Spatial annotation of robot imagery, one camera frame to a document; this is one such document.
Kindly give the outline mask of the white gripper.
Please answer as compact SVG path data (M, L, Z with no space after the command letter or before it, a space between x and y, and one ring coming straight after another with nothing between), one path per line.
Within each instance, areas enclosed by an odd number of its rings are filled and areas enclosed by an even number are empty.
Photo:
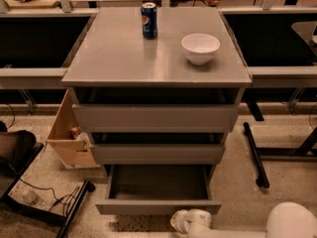
M178 210L170 218L170 225L181 234L188 234L192 227L210 228L212 215L201 209Z

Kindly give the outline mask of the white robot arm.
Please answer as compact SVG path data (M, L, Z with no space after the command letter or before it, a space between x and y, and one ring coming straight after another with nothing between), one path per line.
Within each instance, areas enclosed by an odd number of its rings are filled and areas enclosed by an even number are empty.
M275 206L268 215L265 231L212 229L212 215L200 209L178 210L170 224L187 238L317 238L317 217L294 202Z

